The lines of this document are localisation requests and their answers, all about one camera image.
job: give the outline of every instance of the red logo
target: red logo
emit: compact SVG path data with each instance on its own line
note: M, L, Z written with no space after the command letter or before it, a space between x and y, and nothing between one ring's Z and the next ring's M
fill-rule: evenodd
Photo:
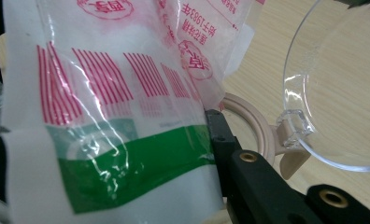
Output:
M119 20L133 13L133 5L128 0L78 0L78 6L100 19Z
M208 59L191 41L184 40L179 45L182 67L195 79L203 80L212 77L212 68Z

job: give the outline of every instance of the green band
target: green band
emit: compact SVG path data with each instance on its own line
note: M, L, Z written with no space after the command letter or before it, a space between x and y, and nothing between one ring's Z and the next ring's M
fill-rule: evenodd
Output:
M137 139L91 160L59 158L64 187L77 214L118 207L214 163L206 125Z

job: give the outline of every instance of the plastic packaging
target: plastic packaging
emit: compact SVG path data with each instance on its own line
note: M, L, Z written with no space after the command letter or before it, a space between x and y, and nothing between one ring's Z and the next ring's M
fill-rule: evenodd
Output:
M203 109L223 97L250 4L7 0L12 219L200 223L222 209Z

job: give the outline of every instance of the red stripe pattern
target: red stripe pattern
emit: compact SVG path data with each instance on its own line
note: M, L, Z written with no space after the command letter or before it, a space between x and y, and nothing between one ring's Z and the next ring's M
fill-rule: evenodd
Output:
M188 91L185 89L185 86L179 77L177 71L170 69L169 67L162 64L165 75L167 76L168 81L170 82L171 88L174 91L174 94L177 98L190 98Z
M64 126L82 119L80 104L53 45L49 43L48 49L36 46L36 49L43 120Z
M105 117L130 116L134 100L119 67L105 52L72 49Z
M147 97L169 95L162 76L150 56L139 53L124 53L124 57L133 67Z

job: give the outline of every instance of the red barcode stripe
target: red barcode stripe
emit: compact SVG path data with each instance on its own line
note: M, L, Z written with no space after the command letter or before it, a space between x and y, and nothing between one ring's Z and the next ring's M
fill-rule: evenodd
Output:
M107 86L104 85L102 78L99 76L98 71L95 69L95 64L92 60L92 58L87 54L86 50L83 50L83 54L85 55L85 59L87 62L90 64L90 74L91 78L94 81L92 84L95 84L100 90L100 95L97 97L103 98L104 99L104 105L112 104L112 99L109 96L109 93L107 91Z
M180 90L181 90L182 95L183 95L184 97L186 97L186 98L190 98L189 93L188 93L188 91L185 89L184 83L182 82L182 79L181 79L181 77L179 76L178 72L177 72L177 71L174 71L174 70L172 70L172 71L174 72L174 78L176 79L176 81L177 81L177 83L178 83L178 85L179 85L179 88L180 88Z
M89 59L92 62L92 67L94 68L94 77L98 77L100 85L103 87L103 89L106 92L106 97L109 100L109 104L117 103L119 100L115 94L115 92L112 90L111 86L109 85L107 81L107 74L103 72L103 69L101 68L100 64L98 61L95 60L93 57L92 53L90 51L86 51L86 55L88 55Z
M119 69L119 67L112 61L112 59L109 57L107 53L105 55L104 54L101 55L104 57L104 59L107 61L109 66L114 71L114 74L116 75L118 82L121 84L121 90L123 91L123 94L126 97L127 101L129 101L130 99L134 100L133 95L131 94L126 82L124 81L123 75L121 74L121 70Z
M168 73L171 75L171 79L173 80L174 85L177 87L177 92L178 92L179 97L185 97L184 94L182 93L181 87L180 87L180 85L179 85L179 83L176 79L176 74L170 68L167 68L167 70L168 70Z
M145 79L142 77L142 75L140 73L140 70L139 70L137 64L135 63L132 55L130 53L128 53L128 54L124 53L124 57L126 57L127 61L129 61L130 65L133 67L133 70L135 71L135 73L138 77L138 80L141 82L141 85L142 85L142 88L144 89L144 92L147 94L148 97L150 97L148 86L146 85Z
M78 103L78 100L76 99L73 91L71 90L71 88L69 86L68 77L67 77L66 73L63 70L63 66L60 63L60 60L57 56L57 52L54 49L51 42L50 42L49 46L50 46L51 52L54 55L54 57L52 57L52 59L53 59L53 62L54 62L55 68L56 68L55 71L58 75L57 77L61 81L61 86L63 87L63 90L64 90L64 97L66 98L66 102L69 103L71 109L73 110L73 113L74 113L75 117L78 117L78 116L81 115L81 109L80 109L80 105Z
M136 54L138 60L142 63L142 65L146 68L147 76L149 78L150 85L154 89L155 95L163 95L163 92L160 90L159 86L157 85L157 81L153 75L153 68L144 60L144 55L142 57L140 54Z
M152 58L150 56L143 55L145 61L150 64L150 67L152 68L152 75L156 80L156 83L158 84L158 88L161 90L162 95L168 95L168 90L164 84L164 81L162 80L162 76L160 75L158 68L156 67L155 63L153 62Z
M68 78L51 43L48 50L36 46L43 118L46 123L65 125L81 114Z
M178 92L178 87L177 85L174 83L173 81L173 78L172 78L172 75L170 74L170 72L168 71L168 68L164 65L162 65L162 68L164 70L164 73L165 75L167 76L167 79L168 79L168 82L170 83L171 85L171 88L173 89L174 91L174 94L176 95L176 97L180 97L179 95L179 92Z
M38 64L39 64L39 94L41 98L42 104L42 114L43 120L48 122L48 107L46 106L46 86L45 86L45 50L41 47L36 46L37 49L37 56L38 56Z
M109 81L107 82L107 84L110 86L112 94L114 96L118 95L119 98L121 98L121 101L123 102L124 99L123 99L123 96L121 94L121 91L119 90L119 87L118 87L118 85L120 85L121 83L118 82L118 79L116 77L114 77L115 76L114 75L114 72L112 70L109 70L108 69L107 60L102 60L102 58L100 57L100 55L98 55L98 53L96 53L96 52L94 53L94 55L96 57L96 60L98 60L98 63L99 64L102 64L102 68L103 67L105 68L105 71L103 71L103 73L106 74L107 79L109 79ZM119 101L119 98L118 97L115 97L116 103Z
M135 59L138 62L138 65L141 67L141 69L143 71L143 74L144 74L144 76L145 76L145 78L147 80L147 84L149 86L149 89L151 90L152 96L159 95L158 92L157 92L157 90L156 90L156 87L155 87L155 85L154 85L154 83L152 81L152 78L150 76L150 70L149 70L149 68L147 66L145 66L145 64L142 62L141 57L139 56L138 53L137 54L134 54L134 56L135 56Z
M164 64L161 64L165 75L167 76L167 79L169 80L172 89L174 91L174 94L177 97L183 97L183 98L190 98L190 95L188 91L185 89L185 86L177 73L177 71L170 69L169 67L165 66Z
M77 58L79 60L79 63L80 63L80 66L82 67L83 72L85 73L85 75L86 75L86 77L87 77L87 79L90 83L92 91L97 96L98 100L100 101L100 104L101 104L101 98L103 100L103 103L106 104L107 100L104 98L104 96L102 94L102 91L100 90L100 86L96 85L95 80L93 79L93 75L91 74L90 65L86 61L86 59L83 56L81 50L78 49L78 52L75 49L72 49L72 50L74 51L75 55L77 56Z
M67 105L65 104L65 99L60 93L60 89L59 89L60 83L57 83L59 82L59 78L56 76L56 74L53 71L54 67L53 67L52 61L50 61L49 66L50 66L49 74L50 74L51 96L52 96L53 102L55 102L53 106L56 111L57 110L59 111L56 113L56 116L57 116L56 124L64 125L73 119L73 117L71 116L72 113L69 111Z

